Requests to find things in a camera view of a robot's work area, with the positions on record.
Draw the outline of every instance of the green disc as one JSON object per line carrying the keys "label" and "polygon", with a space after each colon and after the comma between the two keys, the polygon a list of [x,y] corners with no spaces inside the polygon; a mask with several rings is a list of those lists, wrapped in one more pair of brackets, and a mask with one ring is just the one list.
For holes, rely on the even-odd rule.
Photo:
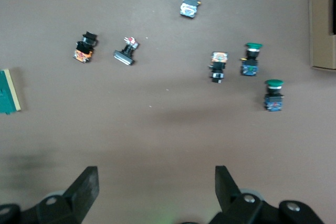
{"label": "green disc", "polygon": [[248,48],[253,48],[253,49],[262,48],[262,44],[258,44],[258,43],[247,43],[246,45],[247,45]]}
{"label": "green disc", "polygon": [[266,81],[267,85],[270,87],[280,87],[283,85],[283,81],[281,80],[276,80],[276,79],[271,79]]}

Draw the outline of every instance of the teal object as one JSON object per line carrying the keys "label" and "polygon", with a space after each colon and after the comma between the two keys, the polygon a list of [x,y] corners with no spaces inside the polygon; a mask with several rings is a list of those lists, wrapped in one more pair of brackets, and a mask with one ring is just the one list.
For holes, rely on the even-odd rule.
{"label": "teal object", "polygon": [[8,69],[0,70],[0,113],[21,110]]}
{"label": "teal object", "polygon": [[262,48],[262,44],[258,44],[258,43],[247,43],[246,45],[248,48],[252,48],[252,49]]}
{"label": "teal object", "polygon": [[283,85],[283,81],[277,79],[267,80],[266,83],[270,87],[281,87]]}

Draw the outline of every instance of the yellow edge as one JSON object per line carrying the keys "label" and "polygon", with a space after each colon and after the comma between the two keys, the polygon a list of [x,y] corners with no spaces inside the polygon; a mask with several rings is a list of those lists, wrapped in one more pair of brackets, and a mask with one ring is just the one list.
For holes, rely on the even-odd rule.
{"label": "yellow edge", "polygon": [[11,92],[11,95],[13,97],[15,109],[16,109],[16,111],[19,111],[19,110],[21,110],[21,107],[20,107],[19,100],[18,100],[16,92],[15,92],[15,88],[14,88],[14,85],[13,85],[12,78],[10,77],[11,74],[9,73],[8,69],[4,69],[4,72],[5,72],[5,76],[7,78],[9,89],[11,90],[10,92]]}

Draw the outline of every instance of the green cap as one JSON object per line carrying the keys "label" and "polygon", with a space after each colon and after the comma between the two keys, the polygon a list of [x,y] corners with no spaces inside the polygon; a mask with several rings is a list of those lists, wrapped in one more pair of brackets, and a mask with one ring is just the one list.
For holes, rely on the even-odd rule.
{"label": "green cap", "polygon": [[253,48],[253,49],[262,48],[262,44],[258,44],[258,43],[247,43],[246,45],[247,45],[248,48]]}
{"label": "green cap", "polygon": [[283,81],[281,80],[276,80],[276,79],[271,79],[266,81],[267,85],[270,87],[280,87],[283,85]]}

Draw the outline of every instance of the teal block with yellow edge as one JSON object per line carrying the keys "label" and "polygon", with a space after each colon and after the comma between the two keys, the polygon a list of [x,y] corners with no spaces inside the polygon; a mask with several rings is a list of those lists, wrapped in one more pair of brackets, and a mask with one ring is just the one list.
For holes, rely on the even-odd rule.
{"label": "teal block with yellow edge", "polygon": [[21,110],[8,69],[0,70],[0,113],[11,114]]}

